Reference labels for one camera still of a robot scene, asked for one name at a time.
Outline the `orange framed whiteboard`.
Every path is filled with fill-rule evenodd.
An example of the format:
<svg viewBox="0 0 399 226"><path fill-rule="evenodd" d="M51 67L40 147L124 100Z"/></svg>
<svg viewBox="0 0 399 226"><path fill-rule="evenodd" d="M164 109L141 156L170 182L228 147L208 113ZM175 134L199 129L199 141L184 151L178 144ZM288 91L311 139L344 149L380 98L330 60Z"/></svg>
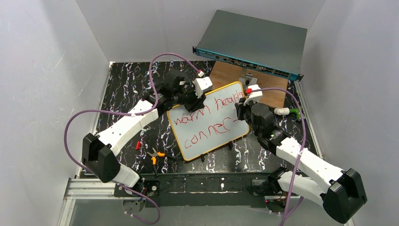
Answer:
<svg viewBox="0 0 399 226"><path fill-rule="evenodd" d="M250 131L248 124L237 117L235 103L242 97L243 87L237 81L207 93L202 109L189 113L178 105L167 112L185 161L194 160Z"/></svg>

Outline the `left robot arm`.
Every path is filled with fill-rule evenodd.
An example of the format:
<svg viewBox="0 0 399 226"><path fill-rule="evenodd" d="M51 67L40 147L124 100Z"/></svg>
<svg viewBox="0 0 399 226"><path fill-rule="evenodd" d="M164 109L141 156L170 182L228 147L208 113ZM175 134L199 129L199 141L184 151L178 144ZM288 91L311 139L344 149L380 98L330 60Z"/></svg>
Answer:
<svg viewBox="0 0 399 226"><path fill-rule="evenodd" d="M190 113L204 108L205 93L212 86L211 79L203 72L189 80L182 71L169 71L164 81L147 91L116 123L83 138L81 162L102 182L112 181L133 188L141 176L116 158L125 144L175 105L183 106Z"/></svg>

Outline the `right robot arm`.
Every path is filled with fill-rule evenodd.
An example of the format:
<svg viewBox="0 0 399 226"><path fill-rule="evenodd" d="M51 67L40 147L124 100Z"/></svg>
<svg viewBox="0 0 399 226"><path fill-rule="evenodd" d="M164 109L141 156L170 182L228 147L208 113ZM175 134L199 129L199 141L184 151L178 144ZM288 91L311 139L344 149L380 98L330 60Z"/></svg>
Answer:
<svg viewBox="0 0 399 226"><path fill-rule="evenodd" d="M235 104L237 117L255 127L262 148L297 166L305 176L284 167L273 171L266 182L251 186L257 194L288 192L323 207L335 221L345 224L367 203L361 175L354 169L343 170L319 158L276 125L269 107L241 98Z"/></svg>

